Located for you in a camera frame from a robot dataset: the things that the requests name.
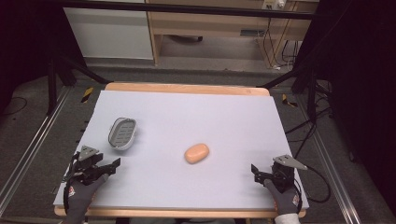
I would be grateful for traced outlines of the wooden desk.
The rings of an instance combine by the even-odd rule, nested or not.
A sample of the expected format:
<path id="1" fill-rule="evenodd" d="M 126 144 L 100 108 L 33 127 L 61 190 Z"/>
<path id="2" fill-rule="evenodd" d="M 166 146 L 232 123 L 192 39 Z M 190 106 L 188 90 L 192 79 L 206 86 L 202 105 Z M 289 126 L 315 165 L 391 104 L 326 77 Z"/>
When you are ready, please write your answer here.
<path id="1" fill-rule="evenodd" d="M 187 5 L 204 7 L 234 7 L 262 9 L 263 0 L 145 0 L 149 4 Z M 279 11 L 310 12 L 319 0 L 286 0 Z M 148 24 L 151 39 L 162 35 L 254 37 L 264 63 L 273 67 L 280 63 L 278 56 L 286 42 L 302 41 L 309 28 L 307 20 L 267 19 L 255 17 L 150 12 Z"/>

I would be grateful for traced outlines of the yellow black floor tape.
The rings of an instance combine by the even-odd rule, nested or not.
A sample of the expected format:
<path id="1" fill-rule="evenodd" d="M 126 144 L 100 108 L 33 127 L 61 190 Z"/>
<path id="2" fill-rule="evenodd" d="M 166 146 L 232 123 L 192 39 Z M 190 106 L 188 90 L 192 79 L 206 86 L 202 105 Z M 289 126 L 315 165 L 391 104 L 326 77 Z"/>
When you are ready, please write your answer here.
<path id="1" fill-rule="evenodd" d="M 298 107 L 297 103 L 294 103 L 294 102 L 291 102 L 291 101 L 288 100 L 288 97 L 287 97 L 286 94 L 282 94 L 282 104 L 283 105 L 289 105 L 289 106 L 292 106 L 292 107 Z"/>
<path id="2" fill-rule="evenodd" d="M 82 103 L 86 103 L 92 94 L 93 87 L 89 87 L 84 91 L 83 97 L 81 98 Z"/>

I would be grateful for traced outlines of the aluminium floor rail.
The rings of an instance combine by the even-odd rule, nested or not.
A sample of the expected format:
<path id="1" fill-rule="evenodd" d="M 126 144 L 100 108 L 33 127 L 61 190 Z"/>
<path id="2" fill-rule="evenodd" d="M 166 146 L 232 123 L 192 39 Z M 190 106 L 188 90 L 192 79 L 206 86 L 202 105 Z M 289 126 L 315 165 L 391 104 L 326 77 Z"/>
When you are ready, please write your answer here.
<path id="1" fill-rule="evenodd" d="M 67 100 L 71 90 L 71 87 L 61 88 L 60 95 L 55 98 L 55 106 L 40 124 L 40 127 L 35 132 L 35 135 L 30 141 L 28 147 L 24 150 L 21 159 L 12 171 L 6 184 L 0 190 L 0 217 L 5 213 L 9 203 L 12 200 L 12 197 L 14 196 L 22 179 L 34 160 L 36 153 L 41 148 L 48 133 L 50 132 L 51 127 L 53 126 L 53 123 L 57 119 L 59 113 L 62 111 L 64 103 Z"/>
<path id="2" fill-rule="evenodd" d="M 311 117 L 308 116 L 307 109 L 302 109 L 302 114 L 306 120 L 311 120 L 312 118 L 319 119 L 331 110 L 330 104 L 327 102 L 325 96 L 320 96 L 318 99 L 314 97 L 312 100 L 304 98 L 303 96 L 297 96 L 296 99 L 299 104 L 313 108 L 313 115 Z M 323 170 L 322 175 L 324 176 L 327 186 L 330 188 L 329 196 L 334 197 L 337 201 L 346 224 L 361 224 L 360 216 L 349 197 L 347 188 L 345 187 L 339 172 L 336 170 L 320 135 L 318 123 L 314 122 L 313 124 L 310 124 L 309 128 L 311 131 L 308 138 L 313 143 L 313 149 L 318 155 L 318 160 Z"/>

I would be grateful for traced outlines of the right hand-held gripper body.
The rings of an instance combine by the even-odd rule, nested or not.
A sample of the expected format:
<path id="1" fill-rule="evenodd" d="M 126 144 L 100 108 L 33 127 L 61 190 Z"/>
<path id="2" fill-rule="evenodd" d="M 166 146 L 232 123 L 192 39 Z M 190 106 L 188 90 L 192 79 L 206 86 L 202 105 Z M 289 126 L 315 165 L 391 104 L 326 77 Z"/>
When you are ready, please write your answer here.
<path id="1" fill-rule="evenodd" d="M 275 157 L 273 158 L 273 161 L 273 183 L 281 193 L 294 187 L 295 169 L 307 170 L 306 165 L 287 154 Z"/>

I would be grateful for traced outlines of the black metal crossbar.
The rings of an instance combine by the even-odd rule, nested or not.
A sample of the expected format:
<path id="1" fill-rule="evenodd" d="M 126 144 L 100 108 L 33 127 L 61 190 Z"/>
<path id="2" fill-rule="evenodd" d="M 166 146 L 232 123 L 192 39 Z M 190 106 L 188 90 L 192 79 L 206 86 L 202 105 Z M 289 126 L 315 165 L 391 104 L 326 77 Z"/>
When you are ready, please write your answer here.
<path id="1" fill-rule="evenodd" d="M 184 14 L 205 14 L 240 16 L 255 18 L 276 18 L 294 20 L 313 20 L 318 16 L 310 12 L 293 12 L 266 9 L 234 8 L 234 7 L 204 7 L 187 5 L 166 5 L 166 4 L 146 4 L 146 3 L 126 3 L 92 0 L 55 0 L 55 3 L 62 7 L 91 8 L 91 9 L 112 9 L 130 11 L 148 11 L 163 13 L 184 13 Z"/>

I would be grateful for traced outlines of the black curtain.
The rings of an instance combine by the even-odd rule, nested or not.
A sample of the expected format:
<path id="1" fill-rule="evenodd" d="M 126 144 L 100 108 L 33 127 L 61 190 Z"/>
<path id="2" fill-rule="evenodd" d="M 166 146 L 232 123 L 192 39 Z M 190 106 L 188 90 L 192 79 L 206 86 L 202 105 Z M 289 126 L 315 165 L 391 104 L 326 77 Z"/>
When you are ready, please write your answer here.
<path id="1" fill-rule="evenodd" d="M 297 64 L 332 84 L 341 132 L 396 216 L 396 0 L 318 0 Z"/>
<path id="2" fill-rule="evenodd" d="M 51 49 L 85 63 L 62 7 L 0 0 L 0 113 L 19 85 L 48 74 Z"/>

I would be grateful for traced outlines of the orange bread roll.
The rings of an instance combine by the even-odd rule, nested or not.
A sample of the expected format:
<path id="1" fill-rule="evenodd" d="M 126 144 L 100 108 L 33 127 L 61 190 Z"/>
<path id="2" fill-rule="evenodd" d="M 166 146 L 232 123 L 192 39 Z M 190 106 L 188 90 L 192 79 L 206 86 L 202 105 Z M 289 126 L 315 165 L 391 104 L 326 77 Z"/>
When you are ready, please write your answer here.
<path id="1" fill-rule="evenodd" d="M 210 150 L 206 144 L 196 144 L 192 147 L 189 147 L 184 153 L 184 159 L 186 162 L 190 164 L 195 164 L 203 159 L 205 159 Z"/>

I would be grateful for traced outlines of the person's right hand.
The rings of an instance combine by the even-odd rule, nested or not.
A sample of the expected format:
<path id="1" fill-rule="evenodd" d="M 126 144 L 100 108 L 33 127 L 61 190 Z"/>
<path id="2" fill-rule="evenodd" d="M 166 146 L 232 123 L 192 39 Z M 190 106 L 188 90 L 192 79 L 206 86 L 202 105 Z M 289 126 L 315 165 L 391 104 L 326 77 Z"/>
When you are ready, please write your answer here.
<path id="1" fill-rule="evenodd" d="M 300 196 L 296 189 L 287 189 L 281 193 L 269 179 L 264 181 L 264 186 L 271 192 L 275 201 L 276 211 L 280 216 L 297 215 L 299 213 Z"/>

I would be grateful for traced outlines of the white cabinet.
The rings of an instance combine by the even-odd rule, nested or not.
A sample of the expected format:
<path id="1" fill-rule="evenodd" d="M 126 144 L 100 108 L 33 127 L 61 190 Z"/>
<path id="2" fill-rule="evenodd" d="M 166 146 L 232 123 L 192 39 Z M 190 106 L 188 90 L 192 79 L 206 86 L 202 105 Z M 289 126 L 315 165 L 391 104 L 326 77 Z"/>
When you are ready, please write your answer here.
<path id="1" fill-rule="evenodd" d="M 64 12 L 84 57 L 153 59 L 145 12 L 70 7 Z"/>

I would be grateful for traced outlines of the white power strip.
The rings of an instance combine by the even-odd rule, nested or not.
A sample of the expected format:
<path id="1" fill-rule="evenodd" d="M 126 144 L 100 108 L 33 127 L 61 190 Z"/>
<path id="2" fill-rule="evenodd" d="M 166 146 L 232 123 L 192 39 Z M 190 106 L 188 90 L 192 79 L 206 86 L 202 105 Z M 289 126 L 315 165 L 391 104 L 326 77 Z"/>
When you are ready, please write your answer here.
<path id="1" fill-rule="evenodd" d="M 282 10 L 286 5 L 286 0 L 263 0 L 262 9 Z"/>

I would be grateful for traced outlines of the grey soap dish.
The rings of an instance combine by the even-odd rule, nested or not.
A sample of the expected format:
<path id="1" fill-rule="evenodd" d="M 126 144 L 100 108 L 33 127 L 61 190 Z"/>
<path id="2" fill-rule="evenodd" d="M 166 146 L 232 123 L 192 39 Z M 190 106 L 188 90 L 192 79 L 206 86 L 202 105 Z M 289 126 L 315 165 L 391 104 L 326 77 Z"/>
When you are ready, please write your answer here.
<path id="1" fill-rule="evenodd" d="M 127 150 L 134 142 L 136 130 L 137 123 L 134 119 L 118 118 L 110 129 L 108 143 L 116 150 Z"/>

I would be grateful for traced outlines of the black metal stand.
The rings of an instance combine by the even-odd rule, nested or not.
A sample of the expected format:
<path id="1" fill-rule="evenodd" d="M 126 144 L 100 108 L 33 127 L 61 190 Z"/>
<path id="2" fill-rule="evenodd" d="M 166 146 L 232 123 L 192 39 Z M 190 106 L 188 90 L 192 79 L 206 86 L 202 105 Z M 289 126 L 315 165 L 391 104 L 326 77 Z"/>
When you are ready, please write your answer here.
<path id="1" fill-rule="evenodd" d="M 101 84 L 111 83 L 111 80 L 107 80 L 91 71 L 85 63 L 79 63 L 67 55 L 62 53 L 52 53 L 49 56 L 48 62 L 48 89 L 49 89 L 49 107 L 47 114 L 53 113 L 57 105 L 57 77 L 62 81 L 65 86 L 74 86 L 77 82 L 73 70 L 78 70 L 80 73 L 87 77 L 97 81 Z"/>
<path id="2" fill-rule="evenodd" d="M 286 81 L 289 78 L 296 77 L 294 83 L 292 84 L 291 90 L 293 93 L 302 93 L 304 88 L 308 88 L 307 91 L 307 115 L 310 121 L 316 123 L 316 104 L 315 104 L 315 94 L 316 94 L 316 83 L 317 83 L 317 69 L 309 67 L 299 67 L 294 68 L 288 73 L 277 77 L 276 79 L 260 85 L 260 88 L 271 89 L 275 85 Z"/>

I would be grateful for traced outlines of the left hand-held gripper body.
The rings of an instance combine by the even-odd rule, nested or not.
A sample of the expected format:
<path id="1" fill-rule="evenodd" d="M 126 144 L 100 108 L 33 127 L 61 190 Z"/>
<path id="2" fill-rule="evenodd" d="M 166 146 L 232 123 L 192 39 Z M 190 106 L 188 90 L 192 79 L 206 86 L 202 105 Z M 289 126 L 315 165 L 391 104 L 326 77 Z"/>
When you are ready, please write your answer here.
<path id="1" fill-rule="evenodd" d="M 99 153 L 98 149 L 83 146 L 81 151 L 72 157 L 66 180 L 75 179 L 84 185 L 90 185 L 96 181 L 101 176 L 100 167 L 96 164 L 92 165 L 92 156 Z"/>

